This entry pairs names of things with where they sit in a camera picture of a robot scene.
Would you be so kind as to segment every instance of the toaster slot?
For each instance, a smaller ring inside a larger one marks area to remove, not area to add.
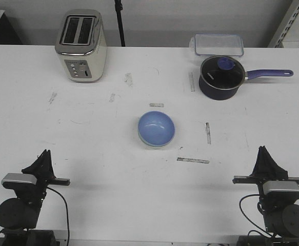
[[[69,16],[63,31],[62,45],[89,45],[95,16]]]

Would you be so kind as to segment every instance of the white wall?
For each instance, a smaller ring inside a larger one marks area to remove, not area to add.
[[[127,46],[188,46],[195,33],[240,34],[265,47],[292,0],[122,0]],[[103,16],[109,46],[119,46],[114,0],[0,0],[25,44],[53,45],[63,15],[90,8]]]

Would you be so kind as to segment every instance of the plastic food container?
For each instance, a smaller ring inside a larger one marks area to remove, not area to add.
[[[191,38],[189,47],[198,56],[244,55],[243,40],[239,35],[197,33]]]

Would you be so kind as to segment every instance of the toaster control knob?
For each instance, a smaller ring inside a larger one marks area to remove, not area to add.
[[[86,70],[87,70],[87,66],[84,65],[84,64],[80,64],[79,67],[78,67],[78,69],[79,69],[80,71],[86,71]]]

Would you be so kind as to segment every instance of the blue bowl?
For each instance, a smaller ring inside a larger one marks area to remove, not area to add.
[[[138,135],[147,145],[161,147],[174,137],[173,121],[165,113],[150,111],[141,116],[138,122]]]

